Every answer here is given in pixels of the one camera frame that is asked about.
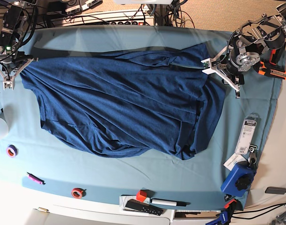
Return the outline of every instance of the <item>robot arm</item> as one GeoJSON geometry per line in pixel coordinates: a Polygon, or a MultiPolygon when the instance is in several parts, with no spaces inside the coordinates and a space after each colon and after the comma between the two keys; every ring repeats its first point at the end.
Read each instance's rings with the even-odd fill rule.
{"type": "Polygon", "coordinates": [[[35,26],[33,26],[29,38],[24,40],[31,21],[36,24],[38,15],[36,4],[37,0],[15,1],[4,15],[3,28],[0,33],[0,64],[2,65],[0,75],[3,77],[3,89],[13,89],[16,76],[32,61],[37,60],[31,55],[25,55],[24,52],[18,51],[20,47],[29,42],[35,31],[35,26]],[[31,18],[29,18],[29,14],[26,12],[26,7],[29,5],[33,6],[31,18]],[[29,19],[29,25],[24,30],[24,25],[29,19]],[[12,71],[15,72],[14,76],[10,76],[12,71]]]}
{"type": "MultiPolygon", "coordinates": [[[[244,84],[242,72],[248,71],[251,66],[260,63],[260,56],[269,49],[274,51],[271,60],[272,64],[276,65],[279,56],[285,49],[286,3],[278,6],[277,11],[278,15],[263,14],[260,19],[249,20],[238,28],[230,36],[227,46],[214,59],[202,61],[205,67],[203,72],[206,74],[217,73],[223,82],[235,90],[236,97],[239,98],[240,85],[244,84]],[[245,27],[252,24],[257,24],[257,26],[251,32],[243,32],[245,27]]],[[[275,76],[286,78],[286,73],[275,76]]]]}

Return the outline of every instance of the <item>pink marker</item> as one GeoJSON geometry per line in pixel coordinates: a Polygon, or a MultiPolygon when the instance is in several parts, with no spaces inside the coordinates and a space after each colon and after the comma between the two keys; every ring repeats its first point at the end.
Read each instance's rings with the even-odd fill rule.
{"type": "Polygon", "coordinates": [[[44,180],[39,179],[38,177],[32,175],[32,174],[29,173],[29,172],[27,173],[27,177],[28,177],[29,179],[31,179],[32,181],[34,181],[35,183],[42,184],[42,185],[45,184],[45,183],[44,183],[44,180]]]}

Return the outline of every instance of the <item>black remote control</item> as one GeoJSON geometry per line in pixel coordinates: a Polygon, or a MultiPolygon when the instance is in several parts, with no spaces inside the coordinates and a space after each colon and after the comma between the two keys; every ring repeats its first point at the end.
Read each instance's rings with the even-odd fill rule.
{"type": "Polygon", "coordinates": [[[163,213],[163,209],[152,206],[152,205],[148,205],[139,201],[136,201],[134,199],[129,200],[125,207],[133,209],[133,210],[137,210],[140,212],[145,212],[145,213],[149,213],[149,214],[154,214],[154,215],[158,215],[160,216],[163,213]]]}

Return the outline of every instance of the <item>blue t-shirt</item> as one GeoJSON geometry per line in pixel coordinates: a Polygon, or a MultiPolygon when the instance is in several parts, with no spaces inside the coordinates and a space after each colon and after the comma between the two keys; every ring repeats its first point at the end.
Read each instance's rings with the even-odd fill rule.
{"type": "Polygon", "coordinates": [[[180,51],[43,59],[21,73],[41,127],[102,157],[156,149],[182,160],[207,148],[225,92],[202,73],[205,44],[180,51]]]}

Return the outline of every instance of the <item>purple tape roll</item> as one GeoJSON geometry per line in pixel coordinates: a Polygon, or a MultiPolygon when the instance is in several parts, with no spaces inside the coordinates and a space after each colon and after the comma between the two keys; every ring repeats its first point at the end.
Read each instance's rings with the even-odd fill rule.
{"type": "Polygon", "coordinates": [[[13,145],[7,147],[7,155],[14,158],[18,154],[17,148],[13,145]]]}

